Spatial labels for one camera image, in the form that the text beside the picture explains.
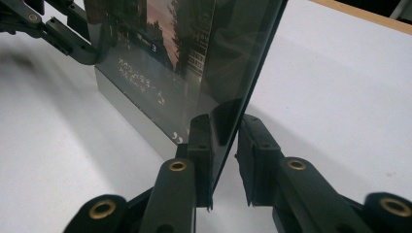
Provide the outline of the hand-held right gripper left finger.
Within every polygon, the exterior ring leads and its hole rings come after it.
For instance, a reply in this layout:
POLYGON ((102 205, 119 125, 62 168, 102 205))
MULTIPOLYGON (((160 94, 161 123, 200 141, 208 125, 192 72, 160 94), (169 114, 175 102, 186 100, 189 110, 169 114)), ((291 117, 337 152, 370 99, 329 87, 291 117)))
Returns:
POLYGON ((210 118, 196 116, 189 141, 159 169, 139 233, 195 233, 196 209, 213 206, 212 161, 210 118))

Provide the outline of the white metal desk frame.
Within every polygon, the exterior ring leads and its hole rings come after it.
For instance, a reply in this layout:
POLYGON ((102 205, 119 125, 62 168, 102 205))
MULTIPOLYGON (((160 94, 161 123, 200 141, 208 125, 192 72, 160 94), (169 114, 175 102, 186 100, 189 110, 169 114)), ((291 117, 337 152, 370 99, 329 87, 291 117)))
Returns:
POLYGON ((390 18, 412 24, 412 0, 400 0, 390 18))

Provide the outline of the wooden table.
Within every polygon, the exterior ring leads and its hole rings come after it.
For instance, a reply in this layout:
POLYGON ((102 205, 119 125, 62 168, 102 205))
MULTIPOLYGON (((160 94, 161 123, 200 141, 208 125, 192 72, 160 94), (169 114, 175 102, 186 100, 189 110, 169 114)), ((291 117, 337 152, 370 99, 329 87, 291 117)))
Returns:
POLYGON ((411 24, 401 22, 393 18, 383 17, 375 13, 371 13, 366 10, 362 10, 362 9, 350 6, 348 4, 338 2, 336 0, 310 0, 310 1, 317 3, 319 5, 331 8, 338 12, 341 12, 341 13, 344 13, 344 14, 347 14, 353 17, 361 18, 369 22, 373 22, 373 23, 376 23, 376 24, 385 26, 387 28, 391 28, 393 30, 403 32, 403 33, 406 33, 412 36, 412 25, 411 24))

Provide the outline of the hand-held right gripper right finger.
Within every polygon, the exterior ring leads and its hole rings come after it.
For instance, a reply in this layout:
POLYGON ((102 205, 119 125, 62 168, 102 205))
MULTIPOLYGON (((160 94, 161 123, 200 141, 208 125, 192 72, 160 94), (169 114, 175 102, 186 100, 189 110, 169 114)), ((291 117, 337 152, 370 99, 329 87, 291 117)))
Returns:
POLYGON ((236 159, 247 202, 271 206, 279 233, 372 233, 314 165, 284 156, 255 116, 243 116, 236 159))

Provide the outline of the tablet with black cover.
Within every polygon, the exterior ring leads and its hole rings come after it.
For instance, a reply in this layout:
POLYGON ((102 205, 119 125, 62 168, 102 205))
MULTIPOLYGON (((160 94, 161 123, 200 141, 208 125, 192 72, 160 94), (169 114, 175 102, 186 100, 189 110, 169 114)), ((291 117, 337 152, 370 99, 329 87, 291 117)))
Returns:
POLYGON ((211 120, 219 180, 288 0, 84 0, 96 73, 123 114, 184 144, 211 120))

